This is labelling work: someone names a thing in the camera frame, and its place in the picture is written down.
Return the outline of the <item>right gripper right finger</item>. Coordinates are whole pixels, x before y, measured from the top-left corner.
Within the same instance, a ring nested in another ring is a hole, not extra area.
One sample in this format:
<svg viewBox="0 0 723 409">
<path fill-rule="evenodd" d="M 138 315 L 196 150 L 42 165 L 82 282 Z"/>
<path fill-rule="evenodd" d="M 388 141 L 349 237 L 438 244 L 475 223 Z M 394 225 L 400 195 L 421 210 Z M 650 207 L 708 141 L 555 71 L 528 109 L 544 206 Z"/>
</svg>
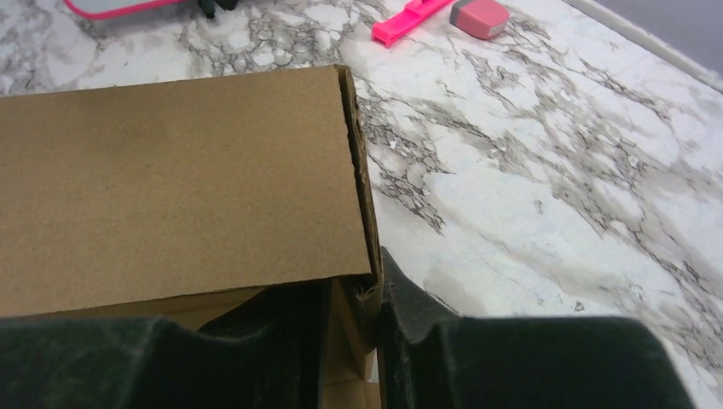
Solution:
<svg viewBox="0 0 723 409">
<path fill-rule="evenodd" d="M 379 316 L 385 408 L 690 408 L 662 343 L 629 318 L 471 318 L 388 251 Z"/>
</svg>

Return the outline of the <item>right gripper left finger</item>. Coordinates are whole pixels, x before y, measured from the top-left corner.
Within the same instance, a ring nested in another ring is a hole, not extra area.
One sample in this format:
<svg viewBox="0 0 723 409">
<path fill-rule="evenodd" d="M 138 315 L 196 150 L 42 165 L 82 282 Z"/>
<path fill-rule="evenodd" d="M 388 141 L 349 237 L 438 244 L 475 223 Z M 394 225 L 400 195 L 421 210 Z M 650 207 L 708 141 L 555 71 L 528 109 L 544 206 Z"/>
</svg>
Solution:
<svg viewBox="0 0 723 409">
<path fill-rule="evenodd" d="M 331 281 L 272 286 L 189 330 L 157 316 L 5 319 L 4 408 L 318 408 Z"/>
</svg>

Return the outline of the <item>brown cardboard box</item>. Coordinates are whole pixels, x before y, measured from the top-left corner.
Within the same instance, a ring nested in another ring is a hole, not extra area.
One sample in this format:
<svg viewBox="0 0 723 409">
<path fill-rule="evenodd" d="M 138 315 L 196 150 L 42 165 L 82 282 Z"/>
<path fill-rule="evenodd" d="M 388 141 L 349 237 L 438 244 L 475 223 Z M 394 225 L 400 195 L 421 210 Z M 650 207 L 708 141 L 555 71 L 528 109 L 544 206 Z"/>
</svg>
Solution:
<svg viewBox="0 0 723 409">
<path fill-rule="evenodd" d="M 1 322 L 196 331 L 328 279 L 318 408 L 377 408 L 380 261 L 346 66 L 1 100 Z"/>
</svg>

